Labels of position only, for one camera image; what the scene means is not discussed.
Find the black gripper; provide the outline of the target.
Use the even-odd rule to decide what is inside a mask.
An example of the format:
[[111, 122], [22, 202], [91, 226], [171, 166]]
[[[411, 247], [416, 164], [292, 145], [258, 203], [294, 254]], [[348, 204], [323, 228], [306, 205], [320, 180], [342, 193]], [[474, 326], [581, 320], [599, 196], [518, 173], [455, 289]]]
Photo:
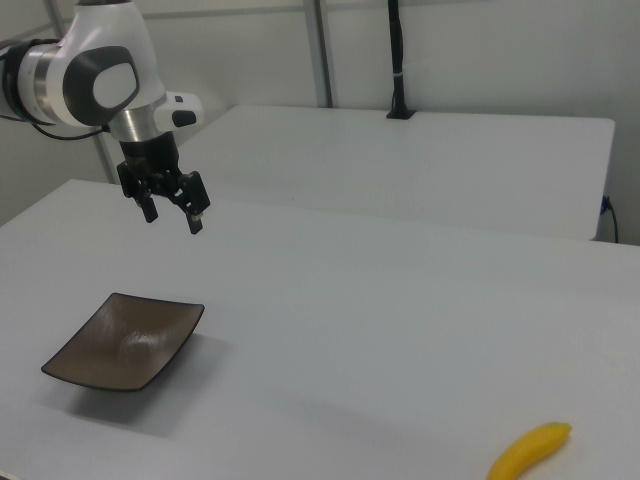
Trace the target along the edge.
[[166, 132], [149, 140], [119, 145], [124, 161], [117, 166], [117, 173], [123, 193], [126, 198], [135, 197], [145, 221], [152, 223], [158, 218], [152, 194], [173, 196], [174, 204], [185, 213], [190, 233], [198, 234], [210, 199], [197, 171], [182, 175], [174, 135]]

